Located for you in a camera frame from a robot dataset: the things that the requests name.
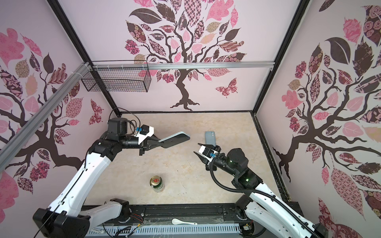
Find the light blue phone case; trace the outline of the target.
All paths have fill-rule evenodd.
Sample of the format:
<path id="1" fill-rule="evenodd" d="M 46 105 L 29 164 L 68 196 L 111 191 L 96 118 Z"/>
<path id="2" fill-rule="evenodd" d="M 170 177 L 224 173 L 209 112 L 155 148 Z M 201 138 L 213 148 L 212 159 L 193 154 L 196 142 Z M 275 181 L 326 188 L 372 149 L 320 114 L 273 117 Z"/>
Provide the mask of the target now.
<path id="1" fill-rule="evenodd" d="M 216 146 L 216 136 L 214 131 L 206 131 L 204 136 L 206 144 Z"/>

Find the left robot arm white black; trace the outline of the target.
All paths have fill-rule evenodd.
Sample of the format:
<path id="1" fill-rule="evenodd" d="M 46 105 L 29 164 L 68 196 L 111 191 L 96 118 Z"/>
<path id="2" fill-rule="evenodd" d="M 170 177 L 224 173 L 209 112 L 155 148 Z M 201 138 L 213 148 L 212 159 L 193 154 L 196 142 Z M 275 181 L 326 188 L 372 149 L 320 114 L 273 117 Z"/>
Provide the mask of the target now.
<path id="1" fill-rule="evenodd" d="M 141 125 L 128 133 L 126 118 L 108 120 L 108 129 L 86 153 L 86 158 L 63 192 L 46 209 L 39 208 L 33 221 L 46 238 L 83 238 L 87 232 L 124 215 L 126 201 L 109 201 L 83 211 L 82 206 L 104 170 L 124 149 L 139 149 L 140 154 L 158 146 L 167 147 L 169 139 L 158 139 L 154 128 Z"/>

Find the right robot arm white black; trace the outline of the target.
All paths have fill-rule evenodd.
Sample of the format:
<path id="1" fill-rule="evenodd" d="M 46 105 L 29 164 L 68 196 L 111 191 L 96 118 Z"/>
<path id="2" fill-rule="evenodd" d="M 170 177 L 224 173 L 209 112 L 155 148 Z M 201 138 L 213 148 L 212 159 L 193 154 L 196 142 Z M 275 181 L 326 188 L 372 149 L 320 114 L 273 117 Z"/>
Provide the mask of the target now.
<path id="1" fill-rule="evenodd" d="M 322 238 L 319 226 L 304 218 L 280 199 L 267 184 L 248 167 L 248 158 L 240 148 L 221 152 L 219 146 L 200 144 L 196 155 L 209 170 L 212 180 L 225 191 L 241 193 L 239 211 L 261 224 L 278 238 Z M 215 176 L 216 169 L 232 175 L 233 187 L 223 185 Z"/>

